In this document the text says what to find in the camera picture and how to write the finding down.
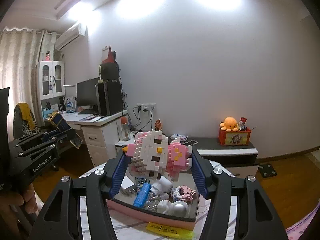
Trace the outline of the person left hand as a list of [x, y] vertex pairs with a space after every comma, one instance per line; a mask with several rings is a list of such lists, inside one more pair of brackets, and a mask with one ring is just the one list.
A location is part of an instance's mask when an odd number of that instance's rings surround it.
[[26, 213], [35, 213], [37, 211], [37, 203], [33, 184], [30, 184], [23, 194], [1, 193], [1, 213], [9, 213], [11, 205], [25, 205]]

